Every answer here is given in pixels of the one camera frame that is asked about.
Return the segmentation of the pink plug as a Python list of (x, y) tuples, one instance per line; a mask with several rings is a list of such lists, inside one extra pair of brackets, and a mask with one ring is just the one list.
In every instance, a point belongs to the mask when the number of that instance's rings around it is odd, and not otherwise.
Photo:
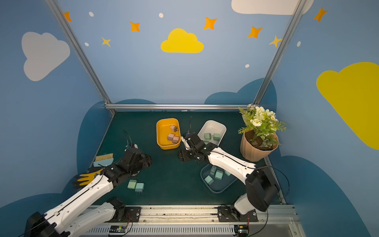
[(175, 125), (171, 125), (171, 126), (170, 126), (170, 130), (171, 130), (172, 132), (177, 132), (177, 131), (178, 131), (178, 127), (175, 126)]
[(172, 141), (174, 137), (175, 137), (175, 134), (170, 133), (170, 134), (168, 134), (168, 136), (167, 136), (167, 140), (168, 140), (168, 141)]
[(180, 141), (180, 138), (179, 138), (178, 136), (174, 136), (174, 137), (172, 138), (172, 143), (173, 143), (173, 144), (177, 144), (177, 143), (179, 143), (179, 141)]

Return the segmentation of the blue plug pile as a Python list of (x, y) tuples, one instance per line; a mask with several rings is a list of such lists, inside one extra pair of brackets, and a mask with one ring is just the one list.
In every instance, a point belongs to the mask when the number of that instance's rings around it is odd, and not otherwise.
[(210, 175), (215, 175), (217, 171), (217, 167), (216, 166), (212, 166), (211, 169), (210, 169)]
[(208, 175), (205, 177), (204, 181), (206, 182), (206, 184), (208, 184), (209, 186), (212, 185), (214, 183), (214, 179)]

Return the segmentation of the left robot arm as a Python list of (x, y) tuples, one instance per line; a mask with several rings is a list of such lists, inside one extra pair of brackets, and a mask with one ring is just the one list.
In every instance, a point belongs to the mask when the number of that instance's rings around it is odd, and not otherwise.
[(125, 204), (115, 197), (86, 214), (83, 212), (99, 198), (151, 165), (150, 155), (137, 148), (127, 149), (120, 160), (104, 167), (88, 185), (69, 199), (44, 214), (32, 214), (26, 222), (23, 236), (79, 237), (104, 222), (129, 219)]

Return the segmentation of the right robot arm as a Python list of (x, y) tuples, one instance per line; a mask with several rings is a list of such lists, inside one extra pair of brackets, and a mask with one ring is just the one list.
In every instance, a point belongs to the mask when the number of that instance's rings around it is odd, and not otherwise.
[(181, 162), (208, 161), (211, 165), (229, 172), (245, 185), (246, 193), (232, 205), (241, 215), (253, 209), (267, 211), (274, 197), (280, 192), (280, 186), (269, 166), (256, 166), (243, 161), (213, 143), (206, 144), (196, 133), (182, 137), (181, 140), (185, 145), (178, 155)]

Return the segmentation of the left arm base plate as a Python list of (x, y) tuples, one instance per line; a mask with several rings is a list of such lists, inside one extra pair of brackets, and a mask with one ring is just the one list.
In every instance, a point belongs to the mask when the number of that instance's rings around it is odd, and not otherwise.
[(119, 214), (117, 214), (117, 222), (139, 222), (141, 216), (142, 207), (139, 206), (126, 206), (121, 209)]

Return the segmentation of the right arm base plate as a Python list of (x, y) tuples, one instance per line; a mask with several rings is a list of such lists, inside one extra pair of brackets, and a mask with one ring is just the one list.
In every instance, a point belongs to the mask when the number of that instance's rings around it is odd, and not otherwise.
[(255, 209), (241, 214), (233, 206), (221, 205), (217, 207), (217, 217), (219, 222), (258, 222), (258, 216)]

